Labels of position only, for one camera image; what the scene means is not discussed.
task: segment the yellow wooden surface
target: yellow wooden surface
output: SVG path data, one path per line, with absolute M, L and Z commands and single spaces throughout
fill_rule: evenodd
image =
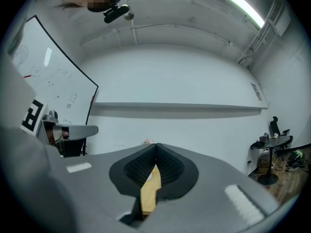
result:
M 157 167 L 152 171 L 152 178 L 140 190 L 143 215 L 149 215 L 156 208 L 156 191 L 161 188 L 161 176 Z

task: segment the black frame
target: black frame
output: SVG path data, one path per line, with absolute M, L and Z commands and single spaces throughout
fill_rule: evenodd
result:
M 40 26 L 42 27 L 42 29 L 44 30 L 44 32 L 47 34 L 47 36 L 51 39 L 51 41 L 57 46 L 57 48 L 62 52 L 63 55 L 65 55 L 65 57 L 80 71 L 82 72 L 82 74 L 84 74 L 84 76 L 86 76 L 94 85 L 97 86 L 96 90 L 95 90 L 95 93 L 91 99 L 91 102 L 90 102 L 90 106 L 89 106 L 89 110 L 88 110 L 88 114 L 87 114 L 87 117 L 86 117 L 86 125 L 87 125 L 87 121 L 88 121 L 88 116 L 89 116 L 89 113 L 91 111 L 91 108 L 92 108 L 92 104 L 93 104 L 93 101 L 94 101 L 94 98 L 96 96 L 96 93 L 97 93 L 97 90 L 98 90 L 98 85 L 92 80 L 90 79 L 89 76 L 87 76 L 70 58 L 68 55 L 66 55 L 66 53 L 59 47 L 59 45 L 54 41 L 54 39 L 51 37 L 51 35 L 48 33 L 48 31 L 44 28 L 44 26 L 42 25 L 41 21 L 39 20 L 38 16 L 37 15 L 34 15 L 33 17 L 29 18 L 27 22 L 29 22 L 30 20 L 32 19 L 36 19 L 37 22 L 40 24 Z M 83 144 L 83 150 L 82 150 L 82 154 L 85 155 L 86 154 L 86 139 L 84 140 L 84 144 Z

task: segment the ceiling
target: ceiling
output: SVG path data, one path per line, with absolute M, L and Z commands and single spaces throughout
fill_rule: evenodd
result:
M 266 18 L 273 0 L 246 0 Z M 237 62 L 259 28 L 229 0 L 121 0 L 135 16 L 104 23 L 102 13 L 66 9 L 86 55 L 135 44 L 175 44 L 208 50 Z

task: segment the ceiling light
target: ceiling light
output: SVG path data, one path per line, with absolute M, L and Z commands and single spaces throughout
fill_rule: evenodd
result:
M 245 0 L 231 0 L 235 2 L 237 5 L 239 5 L 246 13 L 249 14 L 249 16 L 254 19 L 254 21 L 260 26 L 260 28 L 263 27 L 264 21 L 258 15 L 258 13 L 252 8 L 251 5 L 249 5 Z

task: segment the black table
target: black table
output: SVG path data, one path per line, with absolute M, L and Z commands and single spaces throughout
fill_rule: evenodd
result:
M 270 184 L 274 184 L 277 182 L 278 176 L 276 174 L 271 173 L 272 152 L 273 152 L 273 149 L 275 147 L 278 147 L 278 146 L 286 143 L 290 139 L 291 138 L 289 136 L 279 136 L 277 139 L 270 139 L 269 142 L 265 143 L 261 147 L 254 147 L 253 146 L 253 148 L 255 148 L 255 149 L 261 149 L 261 150 L 262 149 L 269 149 L 269 152 L 270 152 L 270 161 L 269 161 L 268 172 L 266 174 L 259 176 L 259 178 L 257 179 L 258 183 L 260 183 L 262 185 L 270 185 Z

